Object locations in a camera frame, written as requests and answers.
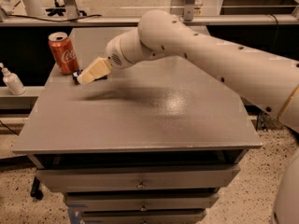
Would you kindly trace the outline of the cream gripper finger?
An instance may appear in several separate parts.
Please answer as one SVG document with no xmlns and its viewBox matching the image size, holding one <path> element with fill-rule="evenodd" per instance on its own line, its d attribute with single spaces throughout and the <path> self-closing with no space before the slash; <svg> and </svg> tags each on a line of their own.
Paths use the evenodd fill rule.
<svg viewBox="0 0 299 224">
<path fill-rule="evenodd" d="M 112 65 L 106 58 L 98 57 L 78 75 L 77 81 L 81 85 L 89 84 L 98 78 L 111 73 Z"/>
</svg>

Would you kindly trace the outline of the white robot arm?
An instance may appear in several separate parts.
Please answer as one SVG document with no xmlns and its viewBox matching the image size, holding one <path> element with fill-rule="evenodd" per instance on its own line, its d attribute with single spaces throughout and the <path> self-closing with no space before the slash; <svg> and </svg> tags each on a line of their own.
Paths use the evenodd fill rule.
<svg viewBox="0 0 299 224">
<path fill-rule="evenodd" d="M 293 59 L 195 32 L 162 10 L 146 12 L 135 29 L 110 40 L 105 56 L 77 76 L 88 84 L 113 69 L 180 56 L 299 133 L 299 66 Z"/>
</svg>

